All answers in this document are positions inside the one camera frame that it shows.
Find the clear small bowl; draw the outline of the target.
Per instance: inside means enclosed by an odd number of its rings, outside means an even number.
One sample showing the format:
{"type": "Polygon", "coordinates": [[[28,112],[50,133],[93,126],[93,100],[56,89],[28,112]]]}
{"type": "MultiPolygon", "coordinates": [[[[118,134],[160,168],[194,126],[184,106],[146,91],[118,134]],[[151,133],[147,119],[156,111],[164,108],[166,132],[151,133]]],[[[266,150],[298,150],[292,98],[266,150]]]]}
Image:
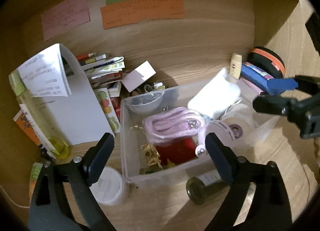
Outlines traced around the clear small bowl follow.
{"type": "Polygon", "coordinates": [[[136,95],[125,101],[127,108],[136,114],[149,114],[154,112],[161,104],[164,93],[151,92],[136,95]]]}

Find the tall yellow spray bottle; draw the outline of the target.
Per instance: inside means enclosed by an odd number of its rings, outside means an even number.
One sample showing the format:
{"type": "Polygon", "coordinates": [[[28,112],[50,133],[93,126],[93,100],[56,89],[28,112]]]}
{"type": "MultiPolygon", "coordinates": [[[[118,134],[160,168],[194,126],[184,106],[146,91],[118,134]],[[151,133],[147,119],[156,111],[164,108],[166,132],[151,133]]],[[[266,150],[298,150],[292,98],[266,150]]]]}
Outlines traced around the tall yellow spray bottle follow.
{"type": "Polygon", "coordinates": [[[46,148],[48,154],[56,159],[67,159],[71,153],[68,145],[54,132],[52,127],[44,119],[35,104],[32,94],[27,87],[25,87],[17,70],[9,74],[9,82],[21,110],[31,124],[41,144],[46,148]]]}

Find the orange green lotion bottle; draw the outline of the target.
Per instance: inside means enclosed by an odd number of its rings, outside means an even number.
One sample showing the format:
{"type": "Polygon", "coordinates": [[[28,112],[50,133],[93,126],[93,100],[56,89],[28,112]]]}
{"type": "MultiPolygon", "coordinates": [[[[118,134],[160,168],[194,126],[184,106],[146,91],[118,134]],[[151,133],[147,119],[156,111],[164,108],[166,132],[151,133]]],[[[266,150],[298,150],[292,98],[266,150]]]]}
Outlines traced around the orange green lotion bottle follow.
{"type": "Polygon", "coordinates": [[[41,169],[43,167],[42,163],[33,163],[33,166],[31,167],[31,173],[30,173],[30,180],[29,180],[29,198],[31,200],[33,196],[33,192],[35,189],[35,185],[37,182],[37,179],[39,177],[39,174],[41,172],[41,169]]]}

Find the orange sticky note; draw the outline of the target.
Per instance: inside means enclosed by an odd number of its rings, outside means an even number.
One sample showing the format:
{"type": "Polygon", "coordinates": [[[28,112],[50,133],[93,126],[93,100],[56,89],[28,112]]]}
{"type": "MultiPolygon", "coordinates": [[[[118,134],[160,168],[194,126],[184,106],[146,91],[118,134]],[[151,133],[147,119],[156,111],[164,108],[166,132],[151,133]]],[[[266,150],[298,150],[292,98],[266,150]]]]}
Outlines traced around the orange sticky note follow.
{"type": "Polygon", "coordinates": [[[127,0],[101,9],[103,29],[145,20],[183,19],[184,0],[127,0]]]}

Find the dark green glass bottle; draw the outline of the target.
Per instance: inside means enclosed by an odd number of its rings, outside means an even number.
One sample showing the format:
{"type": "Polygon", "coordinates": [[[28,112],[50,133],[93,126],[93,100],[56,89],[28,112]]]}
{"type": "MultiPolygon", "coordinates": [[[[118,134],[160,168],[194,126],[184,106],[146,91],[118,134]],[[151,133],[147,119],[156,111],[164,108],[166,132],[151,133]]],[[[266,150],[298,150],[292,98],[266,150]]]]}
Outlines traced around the dark green glass bottle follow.
{"type": "Polygon", "coordinates": [[[186,191],[190,200],[197,204],[204,204],[211,195],[224,188],[227,184],[221,180],[217,170],[190,178],[186,182],[186,191]]]}

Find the stack of booklets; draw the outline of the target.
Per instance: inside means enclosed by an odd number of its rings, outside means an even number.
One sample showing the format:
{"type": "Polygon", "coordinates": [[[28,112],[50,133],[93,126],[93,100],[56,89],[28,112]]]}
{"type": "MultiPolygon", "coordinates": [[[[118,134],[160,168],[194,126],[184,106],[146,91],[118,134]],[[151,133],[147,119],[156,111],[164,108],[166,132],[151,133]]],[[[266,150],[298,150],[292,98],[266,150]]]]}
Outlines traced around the stack of booklets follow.
{"type": "Polygon", "coordinates": [[[123,56],[111,57],[109,53],[88,53],[76,57],[93,89],[103,88],[123,79],[123,56]]]}

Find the white paper notebook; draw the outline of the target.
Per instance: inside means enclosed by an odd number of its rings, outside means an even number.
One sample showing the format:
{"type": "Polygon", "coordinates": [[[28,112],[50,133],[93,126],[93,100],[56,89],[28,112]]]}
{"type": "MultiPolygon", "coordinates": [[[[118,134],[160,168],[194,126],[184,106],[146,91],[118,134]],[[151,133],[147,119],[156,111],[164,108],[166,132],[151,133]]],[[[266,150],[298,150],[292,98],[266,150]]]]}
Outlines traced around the white paper notebook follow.
{"type": "Polygon", "coordinates": [[[42,116],[67,144],[99,141],[112,133],[87,76],[64,45],[49,46],[17,71],[42,116]]]}

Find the black orange zip case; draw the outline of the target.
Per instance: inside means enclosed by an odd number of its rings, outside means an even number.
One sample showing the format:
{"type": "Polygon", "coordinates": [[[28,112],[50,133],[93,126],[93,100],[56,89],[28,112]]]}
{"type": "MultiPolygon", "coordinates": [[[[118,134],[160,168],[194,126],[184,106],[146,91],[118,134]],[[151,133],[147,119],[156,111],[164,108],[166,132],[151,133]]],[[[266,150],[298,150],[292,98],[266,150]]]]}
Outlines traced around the black orange zip case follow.
{"type": "Polygon", "coordinates": [[[247,61],[276,79],[281,79],[285,75],[285,64],[282,58],[268,48],[256,46],[248,54],[247,61]]]}

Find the white round lid container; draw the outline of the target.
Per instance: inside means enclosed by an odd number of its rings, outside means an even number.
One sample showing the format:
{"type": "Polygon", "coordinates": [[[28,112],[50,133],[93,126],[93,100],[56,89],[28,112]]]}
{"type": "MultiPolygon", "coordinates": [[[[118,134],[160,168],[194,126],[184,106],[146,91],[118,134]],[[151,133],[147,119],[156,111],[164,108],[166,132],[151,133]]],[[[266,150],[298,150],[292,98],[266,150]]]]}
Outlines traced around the white round lid container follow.
{"type": "Polygon", "coordinates": [[[123,203],[127,195],[127,186],[122,175],[112,167],[104,167],[98,181],[90,190],[99,204],[116,206],[123,203]]]}

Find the white cloth pouch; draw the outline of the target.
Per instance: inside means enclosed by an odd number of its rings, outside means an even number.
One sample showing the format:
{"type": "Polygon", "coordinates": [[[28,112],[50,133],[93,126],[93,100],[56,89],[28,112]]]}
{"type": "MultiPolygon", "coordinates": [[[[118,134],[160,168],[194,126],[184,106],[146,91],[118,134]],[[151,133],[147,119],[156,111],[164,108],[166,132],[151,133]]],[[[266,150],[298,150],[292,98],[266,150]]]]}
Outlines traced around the white cloth pouch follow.
{"type": "Polygon", "coordinates": [[[228,80],[226,68],[221,69],[187,104],[188,109],[216,120],[240,98],[237,79],[228,80]]]}

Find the white card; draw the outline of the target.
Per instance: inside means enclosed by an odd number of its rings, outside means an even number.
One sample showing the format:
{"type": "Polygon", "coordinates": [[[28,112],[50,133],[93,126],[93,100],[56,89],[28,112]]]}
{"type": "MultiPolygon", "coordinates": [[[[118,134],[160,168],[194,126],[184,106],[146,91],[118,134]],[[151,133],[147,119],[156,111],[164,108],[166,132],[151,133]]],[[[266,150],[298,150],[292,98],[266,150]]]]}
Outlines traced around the white card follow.
{"type": "Polygon", "coordinates": [[[145,61],[133,71],[126,74],[121,83],[130,93],[155,74],[156,71],[154,68],[148,61],[145,61]]]}

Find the orange sunscreen tube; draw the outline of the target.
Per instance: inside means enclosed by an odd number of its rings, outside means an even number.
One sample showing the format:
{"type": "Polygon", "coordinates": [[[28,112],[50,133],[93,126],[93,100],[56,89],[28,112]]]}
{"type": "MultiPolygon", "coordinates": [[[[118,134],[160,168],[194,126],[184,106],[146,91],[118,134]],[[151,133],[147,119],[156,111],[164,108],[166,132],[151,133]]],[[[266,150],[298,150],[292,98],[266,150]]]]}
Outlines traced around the orange sunscreen tube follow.
{"type": "Polygon", "coordinates": [[[37,137],[34,129],[32,128],[30,122],[26,118],[24,112],[20,109],[19,112],[13,118],[14,122],[19,126],[19,128],[37,145],[40,146],[41,142],[37,137]]]}

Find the blue pencil case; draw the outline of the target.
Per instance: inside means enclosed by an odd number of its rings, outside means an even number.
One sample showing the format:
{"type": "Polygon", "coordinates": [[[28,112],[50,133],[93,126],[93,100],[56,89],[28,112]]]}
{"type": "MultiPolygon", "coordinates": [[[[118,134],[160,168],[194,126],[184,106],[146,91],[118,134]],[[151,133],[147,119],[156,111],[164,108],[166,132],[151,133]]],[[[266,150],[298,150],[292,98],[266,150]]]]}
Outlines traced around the blue pencil case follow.
{"type": "Polygon", "coordinates": [[[267,72],[248,62],[242,64],[241,76],[268,95],[280,95],[285,91],[292,91],[298,87],[298,83],[294,78],[275,79],[267,72]]]}

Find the fruit print booklet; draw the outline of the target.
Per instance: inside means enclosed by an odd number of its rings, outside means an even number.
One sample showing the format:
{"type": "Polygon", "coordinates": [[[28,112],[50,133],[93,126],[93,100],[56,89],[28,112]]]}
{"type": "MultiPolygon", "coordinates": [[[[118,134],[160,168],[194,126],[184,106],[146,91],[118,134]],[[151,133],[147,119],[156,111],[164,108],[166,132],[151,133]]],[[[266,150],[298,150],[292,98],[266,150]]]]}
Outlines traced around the fruit print booklet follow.
{"type": "Polygon", "coordinates": [[[112,105],[107,88],[95,89],[94,93],[114,134],[120,132],[120,122],[112,105]]]}

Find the pink sticky note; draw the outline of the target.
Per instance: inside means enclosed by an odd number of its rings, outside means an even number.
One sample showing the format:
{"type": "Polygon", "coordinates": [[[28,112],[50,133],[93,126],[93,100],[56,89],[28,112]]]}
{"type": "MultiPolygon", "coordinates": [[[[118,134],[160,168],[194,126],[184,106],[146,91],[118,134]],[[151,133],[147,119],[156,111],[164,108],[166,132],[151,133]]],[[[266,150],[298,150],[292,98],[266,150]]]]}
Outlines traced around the pink sticky note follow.
{"type": "Polygon", "coordinates": [[[64,0],[40,17],[45,41],[90,21],[87,0],[64,0]]]}

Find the clear plastic storage bin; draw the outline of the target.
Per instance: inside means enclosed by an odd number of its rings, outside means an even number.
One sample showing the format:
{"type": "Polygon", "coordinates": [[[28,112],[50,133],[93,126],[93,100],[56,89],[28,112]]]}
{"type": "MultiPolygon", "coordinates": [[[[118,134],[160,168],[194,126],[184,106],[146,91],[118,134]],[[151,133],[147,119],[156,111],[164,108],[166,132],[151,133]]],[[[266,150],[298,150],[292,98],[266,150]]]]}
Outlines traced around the clear plastic storage bin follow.
{"type": "MultiPolygon", "coordinates": [[[[231,82],[232,79],[236,78],[229,75],[228,80],[231,82]]],[[[213,120],[188,109],[187,104],[209,81],[156,91],[164,93],[163,100],[160,106],[149,114],[130,111],[125,105],[128,98],[121,102],[121,169],[125,181],[140,188],[172,185],[213,169],[214,165],[208,154],[180,165],[148,166],[141,148],[143,144],[165,146],[184,138],[192,138],[197,147],[199,131],[213,120]]],[[[241,94],[233,105],[246,104],[253,110],[255,129],[247,137],[236,139],[236,146],[231,148],[237,154],[249,156],[254,145],[265,141],[271,133],[278,117],[257,113],[252,107],[255,92],[241,80],[237,79],[236,84],[240,87],[241,94]]]]}

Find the small cream bottle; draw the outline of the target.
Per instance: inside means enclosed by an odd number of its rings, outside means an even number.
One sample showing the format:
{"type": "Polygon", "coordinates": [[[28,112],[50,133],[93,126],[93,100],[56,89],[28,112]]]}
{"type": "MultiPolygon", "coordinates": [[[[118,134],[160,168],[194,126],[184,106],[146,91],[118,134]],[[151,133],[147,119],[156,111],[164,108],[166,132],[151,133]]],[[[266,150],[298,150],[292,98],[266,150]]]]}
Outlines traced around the small cream bottle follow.
{"type": "Polygon", "coordinates": [[[233,53],[229,67],[229,74],[235,77],[236,79],[240,79],[241,67],[242,55],[239,55],[238,53],[233,53]]]}

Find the white tape roll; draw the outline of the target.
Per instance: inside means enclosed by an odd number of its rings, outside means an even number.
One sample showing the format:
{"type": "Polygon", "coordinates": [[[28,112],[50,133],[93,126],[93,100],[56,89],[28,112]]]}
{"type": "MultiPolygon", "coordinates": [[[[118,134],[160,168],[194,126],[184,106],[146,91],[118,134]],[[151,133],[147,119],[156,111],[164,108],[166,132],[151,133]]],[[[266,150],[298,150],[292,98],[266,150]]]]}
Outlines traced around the white tape roll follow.
{"type": "Polygon", "coordinates": [[[246,104],[233,105],[220,120],[231,128],[235,139],[247,137],[255,129],[253,110],[246,104]]]}

